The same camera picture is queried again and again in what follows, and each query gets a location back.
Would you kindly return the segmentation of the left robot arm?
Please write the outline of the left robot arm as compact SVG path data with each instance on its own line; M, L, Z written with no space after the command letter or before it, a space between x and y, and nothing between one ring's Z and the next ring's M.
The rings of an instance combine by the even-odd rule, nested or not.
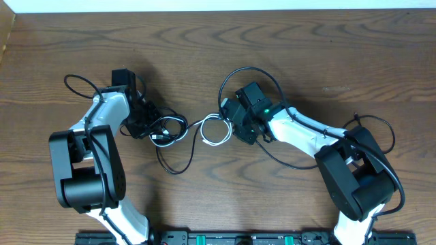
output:
M126 197L126 177L114 140L124 126L134 139L158 127L161 112L136 87L128 69L112 71L112 84L96 88L92 106L66 131L48 140L57 200L98 220L117 244L160 244L159 233Z

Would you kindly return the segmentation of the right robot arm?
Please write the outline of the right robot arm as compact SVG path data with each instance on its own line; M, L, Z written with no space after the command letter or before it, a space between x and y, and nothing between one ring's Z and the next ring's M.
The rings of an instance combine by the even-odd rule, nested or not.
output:
M398 189L398 179L372 134L326 126L285 102L272 103L257 82L219 105L234 124L234 135L247 144L290 144L315 159L329 195L339 209L333 234L340 244L367 244L376 216Z

